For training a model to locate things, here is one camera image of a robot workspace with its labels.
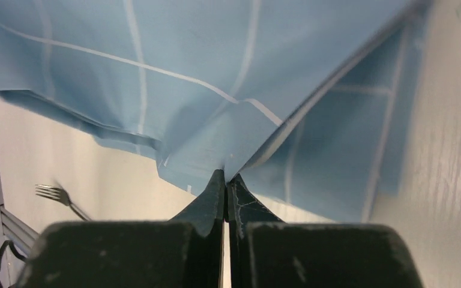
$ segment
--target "blue fabric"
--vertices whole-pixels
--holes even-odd
[[[420,2],[0,0],[0,97],[155,159],[194,194],[223,168],[365,220],[384,151],[397,181],[402,144],[384,135],[405,141],[408,118],[384,127],[414,94]]]

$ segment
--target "metal fork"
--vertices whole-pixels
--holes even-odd
[[[71,201],[68,192],[66,192],[66,190],[64,190],[63,188],[43,184],[36,184],[35,191],[36,195],[40,197],[54,200],[63,204],[64,206],[70,207],[70,209],[75,214],[77,214],[77,216],[80,217],[80,219],[82,219],[83,221],[91,221],[91,219],[80,208],[78,208],[77,205],[75,205]]]

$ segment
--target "table surface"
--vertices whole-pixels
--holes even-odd
[[[461,1],[437,1],[429,31],[402,189],[379,193],[372,222],[401,234],[426,287],[461,287]],[[100,147],[90,135],[1,100],[0,173],[6,208],[39,232],[77,218],[35,197],[36,183],[58,181],[97,220],[165,220],[194,199],[159,179],[154,161]],[[329,221],[259,200],[286,221]]]

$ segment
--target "fork tines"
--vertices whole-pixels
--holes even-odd
[[[43,184],[36,184],[35,185],[36,195],[40,197],[44,197],[51,200],[59,200],[59,188],[43,185]]]

